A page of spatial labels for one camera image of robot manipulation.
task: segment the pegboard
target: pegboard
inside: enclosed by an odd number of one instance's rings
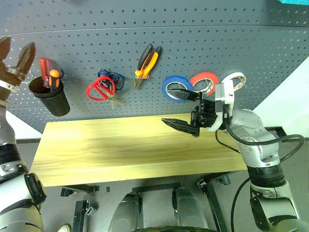
[[[0,32],[12,37],[4,62],[15,65],[21,48],[34,42],[31,71],[40,75],[40,57],[56,61],[65,72],[71,107],[55,117],[22,83],[9,98],[9,110],[40,132],[48,121],[188,113],[197,102],[171,102],[162,94],[162,82],[204,71],[220,80],[243,72],[247,82],[236,92],[236,106],[254,109],[309,55],[308,11],[276,0],[4,0]],[[133,90],[138,58],[148,43],[163,52],[150,79]],[[85,95],[99,67],[126,77],[117,94],[123,106],[112,109],[110,102]]]

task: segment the white wall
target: white wall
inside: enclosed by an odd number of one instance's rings
[[[309,58],[298,66],[254,112],[265,127],[282,126],[286,134],[309,137]]]
[[[6,120],[15,132],[15,139],[36,139],[41,138],[42,136],[40,132],[20,120],[9,111],[6,111]]]

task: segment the tool holder cup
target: tool holder cup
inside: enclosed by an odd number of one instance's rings
[[[64,116],[70,111],[70,106],[63,90],[63,84],[59,88],[50,92],[49,88],[43,86],[42,77],[37,77],[29,84],[30,91],[36,96],[49,112],[54,116]]]

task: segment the gray floor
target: gray floor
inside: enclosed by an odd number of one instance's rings
[[[38,144],[18,144],[21,157],[26,161],[28,167],[32,160]],[[295,143],[284,143],[280,145],[280,154],[286,154],[293,149]],[[307,142],[299,152],[282,164],[284,174],[290,182],[292,192],[303,220],[309,221],[309,143]],[[162,183],[181,182],[182,186],[191,190],[196,195],[206,215],[210,229],[215,230],[214,221],[208,201],[197,187],[197,181],[202,175],[173,176],[166,178],[127,180],[109,183],[99,183],[100,191],[94,195],[76,193],[67,198],[60,197],[61,187],[48,187],[46,192],[48,198],[42,205],[41,214],[45,232],[56,232],[63,224],[73,223],[75,203],[79,200],[91,200],[98,205],[97,212],[87,218],[84,232],[106,232],[112,215],[123,196],[130,192],[133,187],[148,186]],[[223,186],[215,183],[215,190],[230,229],[230,210],[234,194],[240,183],[248,177],[246,171],[230,175],[232,184]],[[171,190],[159,190],[147,192],[143,195],[144,226],[176,225],[171,206]],[[247,184],[236,204],[235,209],[235,231],[258,232],[249,204],[249,184]]]

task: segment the light wooden plank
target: light wooden plank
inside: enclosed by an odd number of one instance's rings
[[[45,186],[63,186],[246,169],[213,132],[194,138],[163,117],[189,121],[190,114],[47,123],[31,171]],[[219,137],[236,147],[229,135]]]

